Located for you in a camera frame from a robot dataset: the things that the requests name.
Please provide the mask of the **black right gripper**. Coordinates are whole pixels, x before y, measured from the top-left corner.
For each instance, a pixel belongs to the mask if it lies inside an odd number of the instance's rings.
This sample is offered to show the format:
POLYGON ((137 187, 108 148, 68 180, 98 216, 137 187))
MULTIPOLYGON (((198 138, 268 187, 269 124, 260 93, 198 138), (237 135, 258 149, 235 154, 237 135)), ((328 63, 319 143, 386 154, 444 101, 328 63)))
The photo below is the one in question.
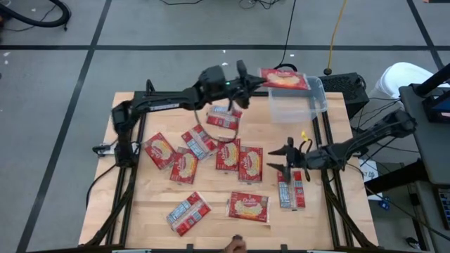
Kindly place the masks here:
POLYGON ((286 166, 283 164, 267 163, 268 166, 274 168, 280 172, 284 172, 284 178, 287 182, 291 182, 293 169, 303 169, 305 178, 307 181, 311 180, 309 175, 309 165, 308 161, 312 158, 308 158, 307 155, 311 150, 313 140, 308 138, 303 141, 298 148, 294 146, 294 139, 288 137, 287 145, 284 145, 278 150, 268 152, 269 155, 285 155, 286 156, 286 166))

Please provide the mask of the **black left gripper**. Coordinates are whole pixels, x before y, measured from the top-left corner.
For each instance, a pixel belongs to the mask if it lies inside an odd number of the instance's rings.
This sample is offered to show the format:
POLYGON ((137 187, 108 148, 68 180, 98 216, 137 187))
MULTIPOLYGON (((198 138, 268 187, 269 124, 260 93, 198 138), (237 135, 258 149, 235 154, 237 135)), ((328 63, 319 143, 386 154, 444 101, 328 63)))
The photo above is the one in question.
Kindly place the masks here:
MULTIPOLYGON (((233 102, 236 102, 241 108, 248 108, 250 104, 248 71, 243 60, 236 62, 236 68, 238 76, 234 80, 226 82, 226 95, 229 100, 228 108, 233 108, 233 102)), ((252 80, 254 82, 263 82, 255 84, 255 88, 260 88, 266 82, 266 79, 263 77, 253 76, 252 80)))

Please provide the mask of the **red popcorn bag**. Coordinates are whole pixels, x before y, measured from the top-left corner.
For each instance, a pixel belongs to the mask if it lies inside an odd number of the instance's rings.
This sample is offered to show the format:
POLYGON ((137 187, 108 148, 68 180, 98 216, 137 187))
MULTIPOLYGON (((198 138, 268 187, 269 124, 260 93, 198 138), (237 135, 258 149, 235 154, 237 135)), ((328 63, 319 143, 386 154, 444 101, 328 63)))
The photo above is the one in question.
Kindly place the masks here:
POLYGON ((199 160, 206 159, 217 151, 217 144, 200 124, 183 133, 181 137, 199 160))
POLYGON ((241 146, 238 180, 249 183, 262 182, 263 148, 241 146))
POLYGON ((310 90, 306 76, 290 70, 261 68, 260 77, 266 81, 263 86, 277 89, 310 90))
POLYGON ((263 223, 269 222, 270 197, 232 192, 227 202, 226 215, 263 223))
POLYGON ((217 127, 237 130, 242 114, 235 108, 229 110, 224 106, 213 105, 207 112, 206 122, 217 127))
POLYGON ((281 172, 277 173, 278 197, 281 209, 298 210, 306 207, 302 172, 297 169, 291 171, 290 180, 287 181, 281 172))
POLYGON ((232 142, 218 142, 215 169, 225 172, 238 171, 240 158, 240 139, 236 138, 232 142))
POLYGON ((166 221, 175 233, 183 236, 211 210, 204 197, 194 192, 166 216, 166 221))
POLYGON ((175 150, 160 132, 149 138, 143 146, 159 170, 167 168, 175 160, 175 150))
POLYGON ((192 185, 197 167, 198 158, 195 154, 188 148, 178 147, 169 179, 178 184, 192 185))

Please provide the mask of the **clear plastic bin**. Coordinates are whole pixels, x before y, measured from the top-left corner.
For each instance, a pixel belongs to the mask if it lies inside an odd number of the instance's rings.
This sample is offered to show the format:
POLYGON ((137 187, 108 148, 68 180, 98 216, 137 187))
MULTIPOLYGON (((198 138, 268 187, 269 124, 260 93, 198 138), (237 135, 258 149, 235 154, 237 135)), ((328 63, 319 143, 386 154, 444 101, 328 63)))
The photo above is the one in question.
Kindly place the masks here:
POLYGON ((307 77, 307 82, 307 90, 268 88, 272 122, 312 121, 328 109, 322 81, 318 77, 307 77))

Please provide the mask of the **black perforated computer case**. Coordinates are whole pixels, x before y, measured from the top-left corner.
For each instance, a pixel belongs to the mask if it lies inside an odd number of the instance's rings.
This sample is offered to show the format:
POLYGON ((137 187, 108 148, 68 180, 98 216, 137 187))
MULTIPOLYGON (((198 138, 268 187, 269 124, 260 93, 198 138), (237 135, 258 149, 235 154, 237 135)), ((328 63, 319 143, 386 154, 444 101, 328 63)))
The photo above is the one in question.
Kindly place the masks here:
POLYGON ((356 72, 322 76, 325 92, 342 93, 347 115, 352 119, 369 102, 364 78, 356 72))

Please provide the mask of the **white paper sheet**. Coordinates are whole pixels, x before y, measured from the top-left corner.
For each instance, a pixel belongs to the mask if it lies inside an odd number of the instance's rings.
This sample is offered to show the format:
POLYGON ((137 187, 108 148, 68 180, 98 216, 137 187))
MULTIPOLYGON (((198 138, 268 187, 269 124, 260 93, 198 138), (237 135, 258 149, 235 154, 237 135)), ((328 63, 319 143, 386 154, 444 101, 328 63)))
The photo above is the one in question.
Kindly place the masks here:
MULTIPOLYGON (((367 169, 365 167, 361 168, 363 174, 364 174, 364 182, 370 181, 372 179, 376 179, 378 177, 378 172, 373 169, 367 169)), ((371 201, 381 201, 380 197, 377 197, 375 195, 369 195, 368 200, 371 201)))

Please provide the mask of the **person's hand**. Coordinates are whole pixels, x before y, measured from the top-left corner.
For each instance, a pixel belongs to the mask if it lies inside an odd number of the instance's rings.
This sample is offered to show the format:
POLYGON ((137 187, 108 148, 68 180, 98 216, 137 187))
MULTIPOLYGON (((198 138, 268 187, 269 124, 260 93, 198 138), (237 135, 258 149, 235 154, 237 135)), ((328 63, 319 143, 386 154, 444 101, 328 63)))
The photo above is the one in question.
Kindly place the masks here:
POLYGON ((246 242, 241 235, 234 235, 231 242, 223 248, 221 253, 247 253, 246 242))

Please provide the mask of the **grey cart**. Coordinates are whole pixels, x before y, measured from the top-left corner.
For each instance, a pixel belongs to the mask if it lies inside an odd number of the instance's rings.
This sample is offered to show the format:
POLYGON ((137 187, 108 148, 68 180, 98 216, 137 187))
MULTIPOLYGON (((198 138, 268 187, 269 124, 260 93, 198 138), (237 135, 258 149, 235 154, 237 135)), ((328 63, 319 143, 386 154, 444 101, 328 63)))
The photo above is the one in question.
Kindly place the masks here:
POLYGON ((417 121, 414 138, 429 181, 450 185, 450 124, 429 122, 422 101, 411 86, 399 89, 405 111, 417 121))

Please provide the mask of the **dark blue box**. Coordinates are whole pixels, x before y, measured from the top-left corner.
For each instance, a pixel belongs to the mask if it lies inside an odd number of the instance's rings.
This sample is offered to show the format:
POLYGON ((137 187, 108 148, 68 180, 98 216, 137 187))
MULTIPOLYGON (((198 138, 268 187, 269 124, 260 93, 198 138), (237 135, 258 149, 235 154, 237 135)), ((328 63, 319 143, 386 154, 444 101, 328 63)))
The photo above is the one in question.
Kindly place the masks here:
POLYGON ((429 122, 450 124, 450 91, 440 96, 428 96, 422 105, 429 122))

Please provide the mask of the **black keyboard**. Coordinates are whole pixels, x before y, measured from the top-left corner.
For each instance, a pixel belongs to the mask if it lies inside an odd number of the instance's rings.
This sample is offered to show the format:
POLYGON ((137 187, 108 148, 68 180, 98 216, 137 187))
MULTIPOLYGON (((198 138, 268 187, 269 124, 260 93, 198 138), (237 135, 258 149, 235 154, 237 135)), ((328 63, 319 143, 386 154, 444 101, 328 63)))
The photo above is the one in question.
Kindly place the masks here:
POLYGON ((446 230, 450 231, 450 188, 438 188, 437 205, 446 230))

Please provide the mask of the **black pole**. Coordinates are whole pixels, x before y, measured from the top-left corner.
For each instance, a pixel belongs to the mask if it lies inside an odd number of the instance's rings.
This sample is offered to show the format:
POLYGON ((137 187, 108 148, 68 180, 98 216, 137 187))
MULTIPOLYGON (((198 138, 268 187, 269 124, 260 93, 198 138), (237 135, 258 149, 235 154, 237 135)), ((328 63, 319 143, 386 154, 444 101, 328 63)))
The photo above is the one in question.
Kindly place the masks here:
POLYGON ((450 83, 450 63, 414 88, 415 94, 425 96, 444 83, 450 83))

